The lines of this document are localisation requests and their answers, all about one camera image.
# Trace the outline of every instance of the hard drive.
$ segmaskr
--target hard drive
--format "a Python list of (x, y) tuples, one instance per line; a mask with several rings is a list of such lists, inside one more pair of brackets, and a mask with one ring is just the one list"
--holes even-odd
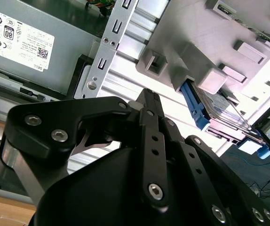
[(209, 94), (187, 80), (181, 87), (196, 126), (216, 137), (240, 144), (247, 137), (263, 143), (234, 104), (221, 94)]

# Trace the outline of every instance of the product label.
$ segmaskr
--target product label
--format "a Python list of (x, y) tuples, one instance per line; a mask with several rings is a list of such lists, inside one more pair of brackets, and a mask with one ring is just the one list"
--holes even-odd
[(40, 72), (48, 69), (54, 36), (0, 13), (0, 56)]
[(247, 127), (247, 124), (243, 120), (243, 118), (224, 97), (222, 97), (219, 94), (211, 95), (207, 92), (205, 92), (205, 94), (212, 100), (212, 106), (214, 107), (214, 109), (217, 111), (218, 114), (245, 128)]

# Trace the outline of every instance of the silver metal frame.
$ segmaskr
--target silver metal frame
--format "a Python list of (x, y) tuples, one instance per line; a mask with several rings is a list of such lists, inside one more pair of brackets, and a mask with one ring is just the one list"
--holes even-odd
[(83, 98), (97, 97), (137, 3), (138, 0), (116, 1), (90, 72), (82, 84)]

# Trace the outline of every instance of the barcode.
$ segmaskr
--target barcode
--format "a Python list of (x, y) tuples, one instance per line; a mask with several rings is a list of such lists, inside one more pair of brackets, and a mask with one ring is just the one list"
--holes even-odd
[(39, 48), (38, 47), (38, 53), (37, 53), (37, 56), (42, 58), (42, 59), (47, 59), (47, 56), (48, 56), (48, 51), (43, 49), (43, 48)]

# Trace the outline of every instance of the blue drive latch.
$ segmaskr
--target blue drive latch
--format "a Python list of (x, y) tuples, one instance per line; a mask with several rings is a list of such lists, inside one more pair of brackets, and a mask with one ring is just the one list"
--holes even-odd
[(181, 92), (185, 98), (187, 106), (191, 112), (191, 116), (194, 119), (196, 126), (205, 131), (210, 126), (210, 121), (203, 115), (204, 106), (195, 98), (188, 81), (181, 86)]

